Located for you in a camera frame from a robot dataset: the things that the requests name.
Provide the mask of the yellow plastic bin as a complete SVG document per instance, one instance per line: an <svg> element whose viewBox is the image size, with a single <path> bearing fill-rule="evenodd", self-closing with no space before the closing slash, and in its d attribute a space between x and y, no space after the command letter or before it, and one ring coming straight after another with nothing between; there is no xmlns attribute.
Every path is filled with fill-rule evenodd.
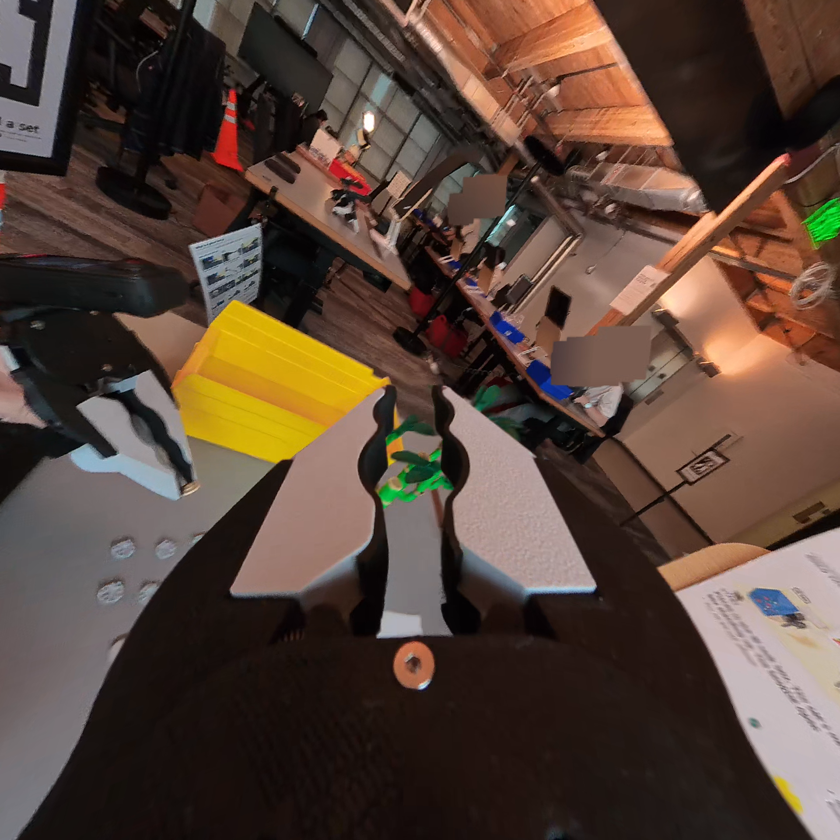
<svg viewBox="0 0 840 840"><path fill-rule="evenodd" d="M172 392L188 437L276 464L389 384L363 363L232 301L196 344Z"/></svg>

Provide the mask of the black white floor sign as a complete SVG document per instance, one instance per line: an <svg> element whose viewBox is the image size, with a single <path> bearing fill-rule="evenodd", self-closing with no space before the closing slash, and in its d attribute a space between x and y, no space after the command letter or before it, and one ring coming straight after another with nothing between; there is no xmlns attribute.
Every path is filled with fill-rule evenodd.
<svg viewBox="0 0 840 840"><path fill-rule="evenodd" d="M701 480L717 472L720 468L728 465L729 463L730 458L725 456L718 448L708 448L699 455L696 455L692 460L677 468L676 474L679 477L679 482L677 484L667 490L663 490L655 499L651 500L640 509L634 511L628 518L621 522L621 526L625 526L629 522L640 518L643 514L652 510L664 501L672 501L673 495L677 492L677 490L685 487L693 487Z"/></svg>

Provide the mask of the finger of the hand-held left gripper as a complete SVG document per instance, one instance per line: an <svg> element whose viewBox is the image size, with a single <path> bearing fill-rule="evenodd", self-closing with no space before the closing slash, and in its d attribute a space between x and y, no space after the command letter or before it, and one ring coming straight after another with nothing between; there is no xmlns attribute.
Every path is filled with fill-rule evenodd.
<svg viewBox="0 0 840 840"><path fill-rule="evenodd" d="M152 371L134 378L133 420L160 462L168 467L176 484L195 484L192 450L178 406L172 394Z"/></svg>
<svg viewBox="0 0 840 840"><path fill-rule="evenodd" d="M154 441L146 421L131 414L112 395L94 396L78 408L114 448L115 455L100 455L91 444L84 444L70 452L76 467L92 474L119 474L166 499L177 501L186 496L186 479L163 444Z"/></svg>

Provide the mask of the white paper notice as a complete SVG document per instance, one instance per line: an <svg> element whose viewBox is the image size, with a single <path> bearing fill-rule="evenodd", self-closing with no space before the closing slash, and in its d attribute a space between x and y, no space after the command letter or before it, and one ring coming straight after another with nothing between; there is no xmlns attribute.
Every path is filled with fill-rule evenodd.
<svg viewBox="0 0 840 840"><path fill-rule="evenodd" d="M628 317L647 297L670 277L667 271L655 266L645 266L612 300L611 309Z"/></svg>

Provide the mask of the brown cardboard box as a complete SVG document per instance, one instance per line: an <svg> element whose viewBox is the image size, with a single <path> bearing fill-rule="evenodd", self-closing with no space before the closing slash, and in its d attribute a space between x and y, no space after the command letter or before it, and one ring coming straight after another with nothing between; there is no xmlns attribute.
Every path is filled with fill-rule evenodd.
<svg viewBox="0 0 840 840"><path fill-rule="evenodd" d="M224 234L245 207L243 196L208 182L198 195L192 226L205 238Z"/></svg>

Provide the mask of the group of round studded plates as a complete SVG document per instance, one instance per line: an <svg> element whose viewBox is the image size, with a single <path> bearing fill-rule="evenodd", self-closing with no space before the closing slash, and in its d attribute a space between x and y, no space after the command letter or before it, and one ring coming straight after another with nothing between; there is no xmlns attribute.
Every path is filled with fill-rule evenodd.
<svg viewBox="0 0 840 840"><path fill-rule="evenodd" d="M205 533L205 530L189 532L183 539L160 537L145 547L127 535L113 540L104 572L93 589L96 603L131 606L142 611L169 573Z"/></svg>

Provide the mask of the green lego bamboo plant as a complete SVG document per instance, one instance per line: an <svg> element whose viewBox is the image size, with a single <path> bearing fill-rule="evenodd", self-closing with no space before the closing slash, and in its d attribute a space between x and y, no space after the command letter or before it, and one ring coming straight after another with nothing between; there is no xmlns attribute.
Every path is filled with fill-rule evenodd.
<svg viewBox="0 0 840 840"><path fill-rule="evenodd" d="M502 431L521 442L524 436L523 424L505 414L508 404L502 401L502 391L509 385L512 385L509 380L495 377L479 387L471 404ZM395 501L413 501L429 491L452 490L452 483L442 470L441 458L441 444L430 455L410 450L394 453L392 460L401 469L378 487L377 494L382 507L386 509Z"/></svg>

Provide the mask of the silver air duct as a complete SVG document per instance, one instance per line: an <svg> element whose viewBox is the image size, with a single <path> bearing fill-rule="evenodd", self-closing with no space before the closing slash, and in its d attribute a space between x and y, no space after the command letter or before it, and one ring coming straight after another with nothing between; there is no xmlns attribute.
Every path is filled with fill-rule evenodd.
<svg viewBox="0 0 840 840"><path fill-rule="evenodd" d="M651 211L705 214L710 211L698 184L663 166L600 162L568 168L568 181L616 202Z"/></svg>

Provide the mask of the black monitor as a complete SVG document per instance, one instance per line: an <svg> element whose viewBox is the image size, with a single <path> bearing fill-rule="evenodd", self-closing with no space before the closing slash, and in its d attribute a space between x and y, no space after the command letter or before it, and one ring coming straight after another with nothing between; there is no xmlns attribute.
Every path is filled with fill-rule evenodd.
<svg viewBox="0 0 840 840"><path fill-rule="evenodd" d="M331 70L258 3L251 8L236 57L278 93L288 98L297 95L305 113L321 109L333 79Z"/></svg>

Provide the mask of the lego instruction booklet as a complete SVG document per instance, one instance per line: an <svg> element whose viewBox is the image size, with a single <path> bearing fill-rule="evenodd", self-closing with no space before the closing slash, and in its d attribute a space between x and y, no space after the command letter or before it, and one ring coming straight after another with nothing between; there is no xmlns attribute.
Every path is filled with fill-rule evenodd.
<svg viewBox="0 0 840 840"><path fill-rule="evenodd" d="M838 838L838 530L677 597L778 792L812 838Z"/></svg>

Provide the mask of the black coat stand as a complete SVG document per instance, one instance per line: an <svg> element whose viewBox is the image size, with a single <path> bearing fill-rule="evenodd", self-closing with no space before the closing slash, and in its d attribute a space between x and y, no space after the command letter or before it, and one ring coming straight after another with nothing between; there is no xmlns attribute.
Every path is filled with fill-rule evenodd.
<svg viewBox="0 0 840 840"><path fill-rule="evenodd" d="M154 165L182 154L200 160L215 152L227 103L226 45L195 18L196 1L181 2L177 25L145 65L140 98L129 111L119 152L135 155L132 172L119 163L98 168L95 184L121 207L157 221L171 201L147 183Z"/></svg>

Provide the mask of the black framed white sign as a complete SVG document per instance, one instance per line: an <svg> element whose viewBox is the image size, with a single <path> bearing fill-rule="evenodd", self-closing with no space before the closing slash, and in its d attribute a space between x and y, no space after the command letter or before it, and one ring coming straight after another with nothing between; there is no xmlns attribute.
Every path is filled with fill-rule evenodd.
<svg viewBox="0 0 840 840"><path fill-rule="evenodd" d="M67 173L98 2L1 2L1 168Z"/></svg>

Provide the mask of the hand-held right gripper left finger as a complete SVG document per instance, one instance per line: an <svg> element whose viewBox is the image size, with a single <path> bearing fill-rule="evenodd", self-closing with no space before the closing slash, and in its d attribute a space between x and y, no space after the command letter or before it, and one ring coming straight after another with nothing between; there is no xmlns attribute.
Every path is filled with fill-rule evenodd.
<svg viewBox="0 0 840 840"><path fill-rule="evenodd" d="M292 599L304 613L334 610L352 634L380 632L389 546L376 490L395 407L395 387L381 386L295 455L232 597Z"/></svg>

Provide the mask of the dark blurry object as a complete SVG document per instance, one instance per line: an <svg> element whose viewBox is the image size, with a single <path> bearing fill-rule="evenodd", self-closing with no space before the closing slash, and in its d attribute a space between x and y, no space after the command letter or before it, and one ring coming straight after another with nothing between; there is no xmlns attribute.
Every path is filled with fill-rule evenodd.
<svg viewBox="0 0 840 840"><path fill-rule="evenodd" d="M775 158L803 151L838 123L838 77L783 115L744 2L595 6L716 213Z"/></svg>

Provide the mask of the white printed info board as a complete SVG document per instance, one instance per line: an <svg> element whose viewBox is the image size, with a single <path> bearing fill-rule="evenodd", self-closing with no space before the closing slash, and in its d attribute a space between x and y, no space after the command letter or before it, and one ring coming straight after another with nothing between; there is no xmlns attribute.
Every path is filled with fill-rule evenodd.
<svg viewBox="0 0 840 840"><path fill-rule="evenodd" d="M189 246L211 324L233 301L256 302L263 273L263 229L250 224Z"/></svg>

